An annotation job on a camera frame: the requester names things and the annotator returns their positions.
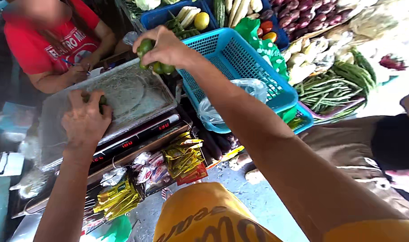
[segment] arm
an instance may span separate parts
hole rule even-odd
[[[143,38],[156,40],[156,46],[142,63],[175,65],[194,77],[309,239],[321,240],[325,232],[345,223],[405,219],[316,155],[269,107],[231,84],[166,28],[143,34],[133,52]]]
[[[84,103],[82,91],[69,95],[72,111],[64,114],[62,126],[69,138],[63,152],[60,174],[34,237],[35,242],[79,241],[84,217],[87,177],[95,148],[111,123],[112,109],[99,111],[100,91]]]
[[[81,61],[81,64],[89,64],[90,70],[92,70],[95,64],[101,59],[111,54],[116,46],[115,34],[103,21],[99,21],[94,29],[94,33],[101,40],[100,46],[90,56],[83,58]]]
[[[62,75],[55,75],[52,71],[27,75],[35,88],[43,93],[56,93],[87,79],[86,69],[82,65],[71,66],[70,69]]]

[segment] light blue plastic basket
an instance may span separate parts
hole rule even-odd
[[[300,132],[303,132],[304,130],[312,127],[313,117],[312,114],[306,111],[306,109],[304,109],[304,107],[302,107],[300,104],[297,104],[296,107],[296,117],[300,117],[303,121],[299,125],[297,125],[297,127],[293,131],[295,134],[299,134]]]
[[[256,78],[268,86],[266,105],[275,112],[293,107],[297,103],[297,92],[284,80],[266,60],[235,30],[220,28],[183,41],[213,63],[229,80]],[[183,77],[183,88],[192,105],[197,109],[205,97],[194,78],[184,69],[178,70]],[[206,129],[224,134],[230,129],[225,124],[203,122]]]

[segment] red digital number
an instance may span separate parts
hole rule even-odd
[[[127,147],[127,146],[132,145],[132,144],[133,144],[133,142],[132,142],[132,141],[129,141],[129,142],[123,144],[122,147],[125,148],[125,147]]]
[[[162,130],[162,129],[165,129],[165,128],[167,128],[167,127],[169,127],[169,123],[163,124],[162,126],[159,126],[158,129],[159,129],[159,130]]]
[[[103,157],[97,157],[97,158],[93,158],[93,162],[98,162],[99,160],[103,160]]]

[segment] blue plastic basket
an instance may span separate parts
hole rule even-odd
[[[297,92],[264,60],[235,30],[220,28],[183,41],[213,63],[229,80],[256,78],[264,81],[269,90],[266,105],[275,112],[296,105]],[[205,97],[194,78],[184,69],[183,88],[194,108]],[[225,124],[208,124],[206,129],[224,134],[230,129]]]
[[[261,10],[260,14],[268,9],[272,9],[272,6],[270,5],[268,0],[262,0],[262,3],[263,9]],[[288,39],[287,33],[279,27],[278,18],[273,14],[270,18],[270,21],[272,21],[273,23],[272,31],[275,32],[278,37],[276,39],[276,45],[278,46],[278,49],[280,51],[287,49],[290,46],[290,40]]]
[[[303,121],[299,125],[297,125],[297,127],[293,131],[295,134],[299,134],[300,132],[303,132],[304,130],[312,127],[313,117],[312,114],[306,111],[306,109],[304,109],[300,104],[297,104],[296,107],[296,117],[300,117]]]
[[[213,16],[211,10],[209,9],[209,6],[203,0],[197,0],[195,2],[192,2],[192,0],[180,1],[178,3],[170,4],[162,8],[156,8],[154,10],[144,12],[140,17],[140,22],[142,23],[145,29],[153,29],[158,25],[164,25],[165,22],[173,19],[172,16],[169,14],[169,11],[176,16],[180,12],[180,9],[182,9],[185,6],[197,7],[202,10],[201,12],[209,14],[209,25],[207,26],[207,28],[200,31],[200,33],[205,33],[218,28],[218,24],[217,21],[215,20],[215,17]]]

